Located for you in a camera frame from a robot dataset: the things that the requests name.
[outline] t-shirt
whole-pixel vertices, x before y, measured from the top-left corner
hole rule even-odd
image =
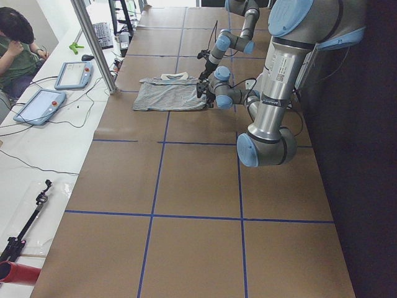
[[[0,56],[7,52],[9,42],[9,38],[0,36]],[[21,44],[24,50],[14,58],[10,68],[0,76],[0,88],[7,86],[11,80],[23,75],[31,75],[36,70],[38,56],[30,51],[29,45],[26,43]]]

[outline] red cylinder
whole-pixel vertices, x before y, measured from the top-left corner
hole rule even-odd
[[[0,282],[34,286],[41,269],[10,261],[0,263]]]

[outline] blue tablet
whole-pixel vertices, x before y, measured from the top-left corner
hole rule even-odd
[[[56,79],[56,90],[84,89],[91,80],[92,63],[90,61],[65,62]]]
[[[62,105],[66,99],[63,91],[40,89],[14,116],[18,122],[43,125]]]

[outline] metal bar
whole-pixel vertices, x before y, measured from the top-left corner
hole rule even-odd
[[[94,28],[92,27],[91,20],[86,10],[86,6],[83,0],[71,0],[76,16],[81,25],[81,29],[87,38],[88,44],[95,56],[96,62],[99,67],[99,71],[106,83],[109,93],[113,94],[117,87],[114,83],[113,76],[110,74],[109,67],[107,66],[105,56],[99,45],[98,39],[95,35]]]

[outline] folded fabric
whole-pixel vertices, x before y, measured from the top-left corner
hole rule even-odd
[[[188,111],[205,107],[207,98],[197,98],[198,79],[141,79],[141,89],[133,103],[136,111]]]

